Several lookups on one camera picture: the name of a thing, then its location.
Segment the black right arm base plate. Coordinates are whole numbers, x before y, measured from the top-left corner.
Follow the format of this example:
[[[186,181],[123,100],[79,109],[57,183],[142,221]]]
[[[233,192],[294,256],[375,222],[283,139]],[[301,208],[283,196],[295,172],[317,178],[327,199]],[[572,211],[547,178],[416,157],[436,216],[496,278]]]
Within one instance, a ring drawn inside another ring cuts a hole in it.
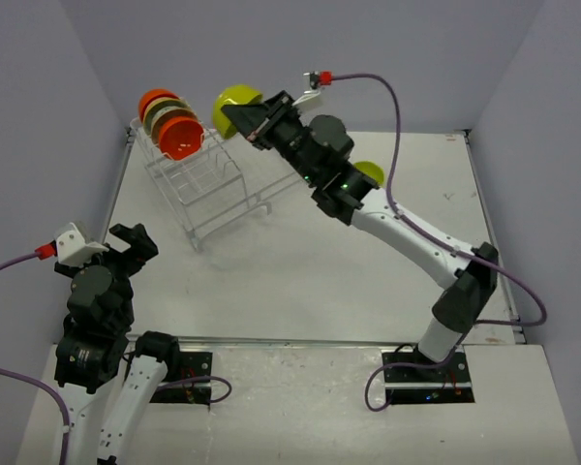
[[[439,370],[410,367],[384,370],[385,397],[390,405],[474,403],[471,374],[464,352],[456,352]]]

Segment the patterned beige bowl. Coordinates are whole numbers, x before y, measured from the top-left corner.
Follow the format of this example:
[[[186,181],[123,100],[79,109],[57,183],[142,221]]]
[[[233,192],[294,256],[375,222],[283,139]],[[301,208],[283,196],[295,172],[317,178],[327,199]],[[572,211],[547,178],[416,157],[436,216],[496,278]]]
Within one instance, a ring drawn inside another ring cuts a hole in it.
[[[146,134],[152,139],[156,138],[157,136],[159,136],[161,127],[171,118],[176,116],[187,116],[190,118],[198,119],[198,117],[192,111],[191,108],[190,109],[185,108],[183,109],[177,107],[164,108],[155,114],[150,129],[144,127]]]

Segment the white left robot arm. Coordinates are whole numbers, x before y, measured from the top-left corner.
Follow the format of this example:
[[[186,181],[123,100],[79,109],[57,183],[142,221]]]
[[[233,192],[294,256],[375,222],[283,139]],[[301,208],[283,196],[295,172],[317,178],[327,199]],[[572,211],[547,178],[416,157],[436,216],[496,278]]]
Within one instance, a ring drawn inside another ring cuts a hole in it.
[[[116,224],[109,232],[127,249],[117,251],[90,239],[78,223],[55,238],[54,269],[71,280],[54,372],[68,416],[62,464],[122,463],[154,392],[182,367],[176,337],[145,332],[136,341],[115,405],[107,406],[135,320],[131,278],[159,253],[142,224]]]

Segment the orange bowl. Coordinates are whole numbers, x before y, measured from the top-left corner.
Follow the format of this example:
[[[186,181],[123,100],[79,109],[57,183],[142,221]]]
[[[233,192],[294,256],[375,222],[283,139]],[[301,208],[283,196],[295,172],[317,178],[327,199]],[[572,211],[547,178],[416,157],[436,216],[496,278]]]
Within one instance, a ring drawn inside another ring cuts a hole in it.
[[[204,128],[196,119],[175,116],[162,126],[158,146],[166,158],[180,161],[198,152],[203,139]]]
[[[159,98],[174,98],[177,99],[178,96],[176,94],[174,94],[173,92],[165,89],[165,88],[155,88],[155,89],[151,89],[147,92],[145,92],[139,99],[138,102],[138,117],[139,119],[142,119],[142,117],[144,116],[144,113],[146,111],[146,108],[148,107],[148,105]]]

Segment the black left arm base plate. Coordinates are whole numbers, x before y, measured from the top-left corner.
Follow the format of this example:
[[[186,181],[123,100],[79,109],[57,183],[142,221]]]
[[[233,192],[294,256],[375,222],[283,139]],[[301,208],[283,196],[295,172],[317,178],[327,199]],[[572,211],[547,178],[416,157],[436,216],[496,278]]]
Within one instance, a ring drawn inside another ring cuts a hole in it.
[[[175,367],[164,378],[163,384],[211,374],[211,352],[181,351]],[[152,404],[205,405],[210,404],[212,388],[209,382],[189,383],[156,391]]]

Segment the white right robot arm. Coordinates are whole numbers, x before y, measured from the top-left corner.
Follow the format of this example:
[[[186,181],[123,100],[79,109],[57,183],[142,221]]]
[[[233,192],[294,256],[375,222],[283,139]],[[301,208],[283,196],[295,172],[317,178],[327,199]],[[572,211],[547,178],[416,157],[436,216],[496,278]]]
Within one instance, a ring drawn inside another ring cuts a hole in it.
[[[383,241],[442,289],[413,356],[414,373],[433,381],[496,290],[498,251],[488,243],[473,247],[391,206],[381,182],[351,163],[354,142],[339,118],[320,114],[302,122],[304,105],[316,96],[294,99],[281,91],[264,99],[237,84],[217,98],[213,123],[225,140],[241,135],[259,150],[276,150],[310,186],[323,213]]]

